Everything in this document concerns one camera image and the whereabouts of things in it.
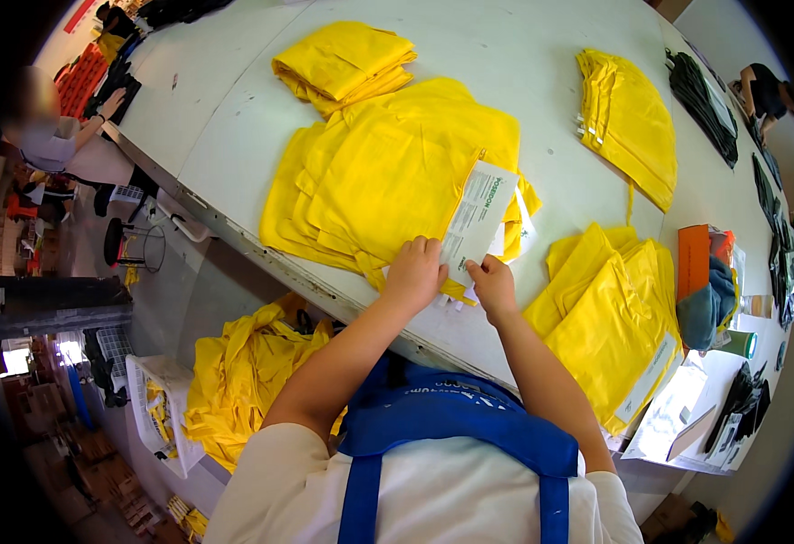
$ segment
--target green cup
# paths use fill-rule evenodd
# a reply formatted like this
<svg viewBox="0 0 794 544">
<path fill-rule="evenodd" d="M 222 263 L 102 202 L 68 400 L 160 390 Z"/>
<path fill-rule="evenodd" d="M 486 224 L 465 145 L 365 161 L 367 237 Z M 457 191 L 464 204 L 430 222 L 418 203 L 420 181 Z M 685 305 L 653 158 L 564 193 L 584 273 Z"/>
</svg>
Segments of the green cup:
<svg viewBox="0 0 794 544">
<path fill-rule="evenodd" d="M 745 359 L 752 359 L 756 351 L 756 332 L 727 331 L 729 342 L 717 348 L 718 352 L 736 354 Z"/>
</svg>

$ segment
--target person's left hand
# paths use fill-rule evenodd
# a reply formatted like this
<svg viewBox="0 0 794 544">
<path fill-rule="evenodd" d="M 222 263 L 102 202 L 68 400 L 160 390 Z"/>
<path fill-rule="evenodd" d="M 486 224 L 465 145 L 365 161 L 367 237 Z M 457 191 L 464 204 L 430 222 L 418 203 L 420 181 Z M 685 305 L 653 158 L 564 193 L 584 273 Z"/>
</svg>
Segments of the person's left hand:
<svg viewBox="0 0 794 544">
<path fill-rule="evenodd" d="M 406 242 L 391 263 L 381 299 L 404 307 L 415 315 L 436 298 L 448 277 L 448 265 L 440 265 L 442 243 L 418 236 Z"/>
</svg>

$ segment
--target hand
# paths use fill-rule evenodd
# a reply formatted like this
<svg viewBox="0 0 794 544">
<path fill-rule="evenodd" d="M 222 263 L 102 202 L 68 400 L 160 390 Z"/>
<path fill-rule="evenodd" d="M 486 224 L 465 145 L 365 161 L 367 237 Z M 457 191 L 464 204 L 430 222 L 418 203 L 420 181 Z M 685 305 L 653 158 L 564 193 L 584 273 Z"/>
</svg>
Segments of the hand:
<svg viewBox="0 0 794 544">
<path fill-rule="evenodd" d="M 110 117 L 113 117 L 113 114 L 120 109 L 120 105 L 125 102 L 125 92 L 125 89 L 117 89 L 101 106 L 101 115 L 105 120 L 109 121 Z"/>
<path fill-rule="evenodd" d="M 508 265 L 493 255 L 485 255 L 481 266 L 468 260 L 467 272 L 475 282 L 475 294 L 491 325 L 499 326 L 521 314 L 514 299 L 514 278 Z"/>
<path fill-rule="evenodd" d="M 440 265 L 442 243 L 418 236 L 406 242 L 388 270 L 382 300 L 405 308 L 414 316 L 436 298 L 448 277 L 448 265 Z"/>
</svg>

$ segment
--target white table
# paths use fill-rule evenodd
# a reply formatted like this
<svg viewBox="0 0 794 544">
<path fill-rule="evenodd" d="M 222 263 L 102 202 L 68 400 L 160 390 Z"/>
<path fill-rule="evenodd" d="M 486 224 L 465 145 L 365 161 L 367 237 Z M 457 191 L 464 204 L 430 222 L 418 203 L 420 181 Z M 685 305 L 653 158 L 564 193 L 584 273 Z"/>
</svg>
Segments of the white table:
<svg viewBox="0 0 794 544">
<path fill-rule="evenodd" d="M 732 229 L 749 255 L 745 292 L 771 292 L 765 266 L 771 233 L 754 189 L 754 144 L 740 125 L 738 165 L 730 170 L 723 163 L 669 89 L 664 46 L 674 52 L 689 49 L 677 30 L 640 0 L 504 0 L 497 5 L 486 0 L 291 5 L 235 0 L 194 24 L 153 34 L 132 54 L 134 76 L 143 88 L 120 134 L 113 130 L 113 135 L 230 244 L 316 306 L 352 321 L 377 296 L 363 277 L 268 251 L 257 237 L 286 143 L 299 127 L 321 120 L 272 75 L 271 59 L 316 28 L 344 19 L 412 40 L 419 57 L 407 69 L 416 81 L 455 78 L 478 102 L 521 122 L 520 167 L 544 202 L 533 217 L 538 242 L 513 263 L 522 306 L 547 284 L 544 257 L 552 242 L 583 232 L 593 221 L 604 228 L 623 224 L 626 216 L 623 174 L 576 136 L 581 107 L 576 54 L 584 48 L 630 59 L 654 83 L 673 116 L 679 160 L 674 204 L 664 217 L 636 192 L 632 224 L 640 237 L 659 238 L 677 259 L 678 228 L 710 222 Z M 760 361 L 775 342 L 772 336 L 761 334 Z M 430 306 L 392 349 L 514 386 L 496 332 L 480 307 Z M 725 379 L 714 380 L 716 388 L 708 394 L 725 396 Z"/>
</svg>

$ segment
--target white crate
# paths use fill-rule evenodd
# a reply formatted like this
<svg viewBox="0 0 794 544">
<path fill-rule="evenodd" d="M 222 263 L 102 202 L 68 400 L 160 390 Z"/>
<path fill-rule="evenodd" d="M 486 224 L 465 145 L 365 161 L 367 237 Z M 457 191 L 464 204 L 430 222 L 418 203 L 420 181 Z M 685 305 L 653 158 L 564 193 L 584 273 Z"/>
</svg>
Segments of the white crate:
<svg viewBox="0 0 794 544">
<path fill-rule="evenodd" d="M 164 355 L 152 357 L 126 356 L 128 371 L 128 389 L 131 405 L 134 410 L 134 421 L 137 423 L 137 432 L 146 449 L 152 454 L 161 451 L 166 443 L 161 438 L 159 430 L 152 421 L 152 416 L 146 410 L 146 380 L 152 379 L 165 390 L 169 405 L 171 423 L 174 426 L 174 441 L 176 442 L 179 457 L 175 459 L 162 459 L 165 465 L 185 480 L 188 471 L 204 457 L 204 446 L 198 441 L 185 438 L 182 426 L 185 424 L 185 399 L 188 389 L 192 385 L 194 373 L 177 364 L 177 362 Z"/>
</svg>

